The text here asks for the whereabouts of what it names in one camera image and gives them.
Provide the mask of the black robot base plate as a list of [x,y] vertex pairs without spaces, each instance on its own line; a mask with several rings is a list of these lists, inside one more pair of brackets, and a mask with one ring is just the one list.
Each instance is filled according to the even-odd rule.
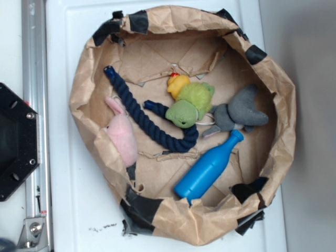
[[1,202],[39,165],[38,114],[1,83]]

